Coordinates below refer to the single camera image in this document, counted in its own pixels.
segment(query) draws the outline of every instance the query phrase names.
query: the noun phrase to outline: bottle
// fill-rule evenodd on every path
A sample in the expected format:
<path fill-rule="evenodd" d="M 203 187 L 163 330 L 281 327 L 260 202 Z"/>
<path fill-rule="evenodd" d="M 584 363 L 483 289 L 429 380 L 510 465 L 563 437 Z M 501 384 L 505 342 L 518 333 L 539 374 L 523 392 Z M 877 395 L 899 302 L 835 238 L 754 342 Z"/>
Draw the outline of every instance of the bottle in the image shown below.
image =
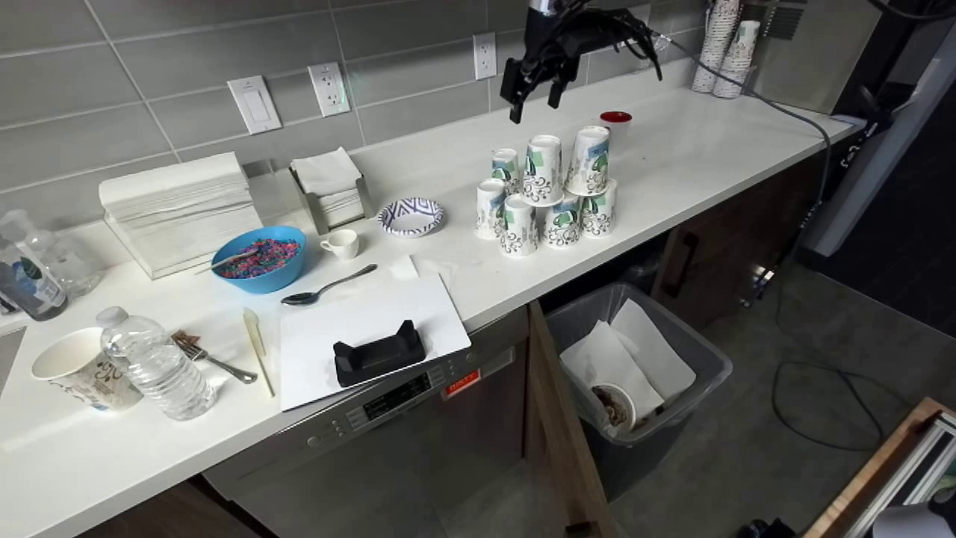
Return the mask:
<path fill-rule="evenodd" d="M 740 20 L 738 39 L 728 46 L 720 73 L 732 76 L 738 82 L 746 81 L 749 66 L 753 66 L 753 46 L 754 46 L 754 32 L 759 32 L 759 20 Z M 735 99 L 743 93 L 743 87 L 732 82 L 732 81 L 716 81 L 714 94 L 720 99 Z"/>
<path fill-rule="evenodd" d="M 714 70 L 720 70 L 728 35 L 735 32 L 735 24 L 738 24 L 738 11 L 740 11 L 740 0 L 716 0 L 711 8 L 699 63 L 705 63 Z M 707 67 L 702 66 L 696 67 L 692 90 L 714 93 L 716 73 Z"/>
<path fill-rule="evenodd" d="M 33 318 L 64 311 L 69 296 L 57 277 L 34 266 L 21 248 L 0 241 L 0 296 Z"/>
<path fill-rule="evenodd" d="M 0 317 L 11 317 L 17 307 L 0 293 Z"/>
<path fill-rule="evenodd" d="M 109 362 L 152 399 L 166 419 L 187 420 L 214 404 L 214 392 L 169 333 L 150 317 L 108 307 L 96 317 L 102 345 Z"/>
<path fill-rule="evenodd" d="M 43 266 L 69 293 L 85 293 L 102 281 L 102 269 L 73 238 L 34 227 L 24 209 L 0 218 L 0 235 Z"/>

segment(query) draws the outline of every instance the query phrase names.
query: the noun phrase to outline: spoon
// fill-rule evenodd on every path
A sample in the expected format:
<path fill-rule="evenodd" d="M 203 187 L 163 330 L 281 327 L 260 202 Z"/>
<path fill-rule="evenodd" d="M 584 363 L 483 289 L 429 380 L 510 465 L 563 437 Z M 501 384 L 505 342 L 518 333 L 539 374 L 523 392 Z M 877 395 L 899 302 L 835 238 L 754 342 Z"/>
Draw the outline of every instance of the spoon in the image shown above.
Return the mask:
<path fill-rule="evenodd" d="M 312 305 L 326 289 L 342 283 L 342 281 L 353 281 L 353 277 L 362 277 L 368 271 L 378 269 L 377 262 L 371 266 L 362 266 L 359 271 L 347 274 L 347 277 L 336 277 L 336 281 L 327 281 L 326 286 L 312 289 L 312 293 L 291 293 L 291 296 L 284 296 L 281 305 Z"/>

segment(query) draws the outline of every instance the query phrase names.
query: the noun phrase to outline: cable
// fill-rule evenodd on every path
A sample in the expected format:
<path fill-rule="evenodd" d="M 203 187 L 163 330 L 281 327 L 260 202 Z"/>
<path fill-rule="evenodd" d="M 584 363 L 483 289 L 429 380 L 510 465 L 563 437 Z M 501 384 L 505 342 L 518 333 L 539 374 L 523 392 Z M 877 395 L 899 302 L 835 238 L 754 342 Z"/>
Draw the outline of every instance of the cable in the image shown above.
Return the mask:
<path fill-rule="evenodd" d="M 956 2 L 953 0 L 947 0 L 947 6 L 935 8 L 935 11 L 905 11 L 905 8 L 893 6 L 889 0 L 868 0 L 868 6 L 874 6 L 877 11 L 883 11 L 889 18 L 902 18 L 902 20 L 911 20 L 911 24 L 928 24 L 928 20 L 956 18 Z"/>
<path fill-rule="evenodd" d="M 849 395 L 855 396 L 855 404 L 864 410 L 867 420 L 872 423 L 872 429 L 874 429 L 874 444 L 846 444 L 846 441 L 832 441 L 832 438 L 805 432 L 805 429 L 793 428 L 793 423 L 786 419 L 786 411 L 781 411 L 781 405 L 778 405 L 778 377 L 781 377 L 786 368 L 796 368 L 796 363 L 804 363 L 804 368 L 819 368 L 819 371 L 835 374 L 835 380 L 843 380 L 843 384 L 849 389 Z M 868 384 L 893 395 L 893 396 L 905 405 L 905 396 L 902 396 L 899 392 L 893 392 L 889 384 L 883 384 L 883 381 L 872 380 L 872 377 L 864 377 L 864 374 L 855 374 L 855 371 L 843 371 L 843 368 L 835 368 L 835 363 L 822 363 L 822 362 L 775 362 L 774 384 L 771 384 L 771 410 L 774 410 L 774 419 L 775 419 L 789 432 L 793 432 L 793 437 L 801 437 L 801 438 L 805 438 L 805 441 L 813 441 L 813 444 L 825 444 L 825 447 L 832 447 L 832 451 L 872 451 L 872 447 L 877 447 L 877 444 L 886 438 L 886 429 L 881 428 L 881 420 L 874 419 L 874 411 L 872 411 L 872 410 L 867 405 L 867 399 L 861 396 L 855 380 L 868 381 Z"/>
<path fill-rule="evenodd" d="M 746 82 L 740 82 L 740 81 L 735 81 L 735 76 L 711 67 L 711 66 L 702 63 L 689 46 L 677 43 L 674 39 L 668 39 L 668 43 L 677 46 L 681 54 L 686 54 L 699 67 L 711 70 L 714 76 L 740 87 L 743 94 L 753 94 L 754 102 L 760 102 L 760 105 L 768 105 L 768 106 L 774 106 L 774 109 L 778 109 L 778 112 L 786 112 L 786 117 L 792 117 L 792 118 L 796 118 L 796 123 L 805 123 L 808 127 L 819 132 L 819 138 L 825 141 L 825 168 L 822 168 L 822 176 L 819 176 L 816 199 L 813 199 L 813 205 L 808 205 L 808 212 L 804 214 L 804 223 L 801 223 L 801 229 L 805 229 L 805 223 L 813 221 L 813 214 L 825 205 L 825 193 L 826 193 L 826 184 L 831 184 L 832 141 L 831 141 L 826 127 L 822 127 L 822 126 L 813 123 L 808 117 L 801 117 L 801 112 L 793 112 L 793 109 L 786 109 L 781 105 L 775 105 L 774 99 L 760 94 L 760 93 L 754 93 L 753 87 L 746 87 Z"/>
<path fill-rule="evenodd" d="M 668 39 L 668 43 L 677 46 L 681 54 L 686 54 L 699 67 L 711 70 L 714 76 L 740 87 L 743 94 L 749 94 L 749 99 L 774 106 L 775 112 L 786 112 L 786 117 L 792 117 L 792 118 L 796 118 L 796 123 L 805 123 L 805 126 L 816 127 L 819 138 L 825 141 L 825 163 L 822 163 L 822 174 L 819 174 L 816 199 L 813 199 L 813 205 L 805 209 L 805 214 L 804 214 L 804 221 L 801 221 L 796 235 L 792 238 L 792 244 L 781 248 L 781 253 L 775 256 L 775 266 L 781 266 L 781 260 L 789 260 L 789 256 L 801 248 L 801 238 L 804 238 L 804 233 L 808 229 L 808 221 L 813 221 L 816 212 L 825 205 L 825 193 L 826 193 L 826 184 L 831 184 L 831 162 L 832 162 L 832 141 L 831 141 L 826 127 L 822 127 L 822 126 L 813 123 L 808 117 L 801 117 L 801 112 L 793 112 L 793 109 L 786 109 L 781 105 L 775 105 L 774 99 L 760 94 L 760 93 L 754 93 L 753 87 L 746 87 L 746 82 L 740 82 L 740 81 L 735 81 L 735 76 L 725 76 L 722 70 L 705 66 L 689 46 L 683 46 L 683 43 L 677 43 L 677 42 L 671 42 L 671 39 Z M 775 323 L 775 327 L 778 327 L 781 333 L 789 333 L 786 326 L 781 326 L 781 293 L 786 293 L 786 283 L 789 283 L 789 271 L 781 271 L 781 283 L 778 283 L 778 289 L 775 289 L 775 312 L 774 312 L 774 323 Z M 843 444 L 843 441 L 831 441 L 831 438 L 822 438 L 822 437 L 813 437 L 813 432 L 793 428 L 793 423 L 781 414 L 781 410 L 778 410 L 778 377 L 781 377 L 781 371 L 792 368 L 792 363 L 805 363 L 805 368 L 831 371 L 835 380 L 843 380 L 843 384 L 849 389 L 849 395 L 855 396 L 855 404 L 864 410 L 867 420 L 872 423 L 877 441 L 874 441 L 874 444 L 867 444 L 867 447 L 864 447 L 864 444 Z M 867 404 L 864 395 L 856 392 L 855 380 L 864 380 L 864 381 L 868 381 L 868 384 L 877 384 L 877 389 L 889 392 L 899 404 L 905 404 L 905 396 L 902 396 L 899 392 L 893 392 L 889 384 L 883 384 L 883 381 L 872 380 L 872 377 L 855 374 L 855 371 L 843 371 L 843 368 L 835 368 L 835 363 L 825 363 L 825 362 L 775 362 L 775 368 L 774 368 L 774 381 L 771 381 L 771 410 L 774 410 L 774 419 L 775 419 L 789 432 L 793 432 L 793 437 L 801 437 L 801 438 L 805 438 L 805 441 L 816 441 L 816 444 L 825 444 L 825 447 L 832 447 L 832 451 L 872 451 L 872 447 L 877 447 L 877 444 L 883 441 L 886 429 L 881 428 L 877 414 L 868 410 L 868 404 Z"/>

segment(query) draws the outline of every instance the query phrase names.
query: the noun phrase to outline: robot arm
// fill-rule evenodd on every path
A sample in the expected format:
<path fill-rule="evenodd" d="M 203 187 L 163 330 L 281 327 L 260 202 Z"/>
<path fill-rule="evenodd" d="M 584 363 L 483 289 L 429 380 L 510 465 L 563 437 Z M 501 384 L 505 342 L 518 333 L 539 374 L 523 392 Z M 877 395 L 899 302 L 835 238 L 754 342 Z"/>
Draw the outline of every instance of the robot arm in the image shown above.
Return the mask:
<path fill-rule="evenodd" d="M 532 90 L 550 82 L 545 105 L 559 106 L 562 93 L 577 81 L 580 55 L 596 46 L 623 43 L 633 55 L 659 63 L 650 29 L 626 8 L 584 8 L 587 0 L 532 0 L 524 14 L 524 55 L 505 63 L 501 99 L 510 102 L 510 123 L 518 123 Z"/>

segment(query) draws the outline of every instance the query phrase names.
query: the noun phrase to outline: bowl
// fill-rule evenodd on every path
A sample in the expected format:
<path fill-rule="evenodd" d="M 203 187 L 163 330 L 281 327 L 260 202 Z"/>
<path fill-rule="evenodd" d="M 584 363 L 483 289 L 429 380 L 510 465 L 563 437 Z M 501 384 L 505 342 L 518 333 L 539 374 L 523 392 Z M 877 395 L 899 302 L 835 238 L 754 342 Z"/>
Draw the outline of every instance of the bowl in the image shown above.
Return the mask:
<path fill-rule="evenodd" d="M 383 205 L 378 223 L 402 235 L 426 235 L 444 223 L 444 209 L 426 197 L 397 197 Z"/>
<path fill-rule="evenodd" d="M 218 274 L 220 281 L 245 293 L 284 289 L 287 283 L 299 281 L 303 269 L 308 269 L 308 235 L 296 227 L 256 227 L 251 233 L 230 238 L 212 256 L 212 274 Z"/>

